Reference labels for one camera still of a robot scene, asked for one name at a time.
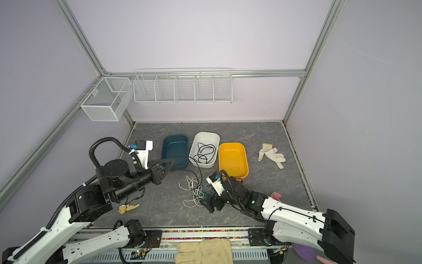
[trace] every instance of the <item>small yellow object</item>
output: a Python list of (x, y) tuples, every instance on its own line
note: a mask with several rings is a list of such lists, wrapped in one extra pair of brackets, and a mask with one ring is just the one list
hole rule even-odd
[(139, 206), (139, 204), (137, 204), (137, 205), (121, 205), (121, 206), (119, 206), (119, 213), (124, 214), (124, 213), (126, 213), (126, 211), (133, 210), (133, 209), (137, 208), (138, 206)]

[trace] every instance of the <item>table surface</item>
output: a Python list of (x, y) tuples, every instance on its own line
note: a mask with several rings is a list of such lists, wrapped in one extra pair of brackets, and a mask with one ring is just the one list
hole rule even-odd
[[(281, 201), (305, 210), (311, 208), (308, 196), (300, 178), (299, 169), (283, 130), (283, 125), (278, 122), (233, 122), (233, 123), (138, 123), (130, 141), (152, 140), (153, 150), (149, 152), (149, 160), (160, 159), (164, 138), (174, 134), (186, 134), (189, 140), (189, 149), (195, 134), (201, 131), (214, 132), (220, 136), (220, 144), (225, 142), (239, 142), (245, 146), (249, 165), (249, 174), (243, 185), (251, 191), (267, 195), (278, 192), (282, 195)], [(284, 154), (286, 161), (284, 168), (264, 157), (258, 162), (258, 152), (262, 143), (273, 144), (278, 153)], [(135, 168), (129, 155), (124, 154), (123, 159), (129, 162), (131, 171)], [(189, 163), (188, 170), (199, 175), (197, 167)], [(207, 186), (205, 178), (218, 171), (218, 158), (212, 168), (201, 168), (204, 189)], [(117, 212), (119, 205), (114, 204), (113, 210), (103, 214), (93, 226), (112, 227), (121, 219), (125, 223), (130, 219), (138, 219), (143, 227), (165, 226), (261, 226), (262, 223), (241, 214), (231, 206), (225, 206), (221, 211), (212, 214), (204, 207), (188, 208), (183, 205), (184, 200), (192, 199), (192, 191), (185, 191), (179, 187), (187, 188), (185, 175), (194, 177), (188, 171), (171, 171), (160, 185), (149, 184), (146, 186), (145, 195), (139, 200), (134, 200), (131, 205), (140, 204), (134, 210), (121, 215)], [(129, 200), (138, 197), (134, 193)]]

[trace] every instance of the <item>white wire basket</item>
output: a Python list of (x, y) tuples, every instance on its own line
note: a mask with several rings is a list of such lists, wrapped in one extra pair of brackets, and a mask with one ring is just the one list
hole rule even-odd
[(230, 71), (185, 73), (137, 73), (133, 80), (135, 102), (149, 103), (231, 103), (233, 85)]
[(81, 107), (92, 121), (119, 121), (132, 97), (129, 78), (103, 77)]

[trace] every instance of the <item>wire rack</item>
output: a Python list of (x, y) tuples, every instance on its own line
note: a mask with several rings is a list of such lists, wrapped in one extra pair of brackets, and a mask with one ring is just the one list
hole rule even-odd
[(129, 78), (103, 77), (81, 108), (92, 121), (119, 121), (133, 96)]
[(231, 103), (233, 85), (230, 71), (136, 72), (135, 102), (148, 103)]

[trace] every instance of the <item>dark blue plastic bin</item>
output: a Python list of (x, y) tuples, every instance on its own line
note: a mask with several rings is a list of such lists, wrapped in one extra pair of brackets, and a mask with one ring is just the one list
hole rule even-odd
[(176, 164), (171, 168), (172, 171), (186, 169), (188, 165), (189, 145), (187, 136), (183, 134), (168, 136), (162, 144), (162, 159), (173, 158), (175, 156)]

